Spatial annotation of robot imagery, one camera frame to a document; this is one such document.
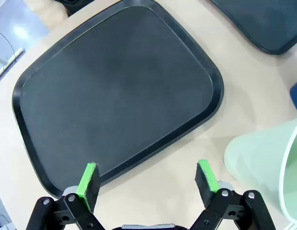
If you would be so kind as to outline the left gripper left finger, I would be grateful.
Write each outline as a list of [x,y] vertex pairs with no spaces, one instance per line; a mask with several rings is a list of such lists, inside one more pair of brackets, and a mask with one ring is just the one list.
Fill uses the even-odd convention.
[[66,225],[76,224],[80,230],[103,230],[94,216],[100,186],[97,163],[87,164],[76,192],[56,201],[46,196],[36,201],[26,229],[63,230]]

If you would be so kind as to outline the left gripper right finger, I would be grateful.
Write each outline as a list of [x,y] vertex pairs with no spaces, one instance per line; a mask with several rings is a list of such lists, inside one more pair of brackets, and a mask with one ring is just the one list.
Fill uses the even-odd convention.
[[242,195],[221,188],[207,160],[199,160],[195,175],[205,209],[191,226],[192,230],[216,230],[229,219],[239,230],[274,230],[275,225],[257,190]]

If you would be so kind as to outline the person's right hand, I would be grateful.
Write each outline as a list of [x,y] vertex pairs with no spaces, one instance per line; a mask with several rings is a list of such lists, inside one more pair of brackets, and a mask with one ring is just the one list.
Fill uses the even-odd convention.
[[69,17],[63,4],[55,0],[24,0],[24,2],[49,30],[53,30]]

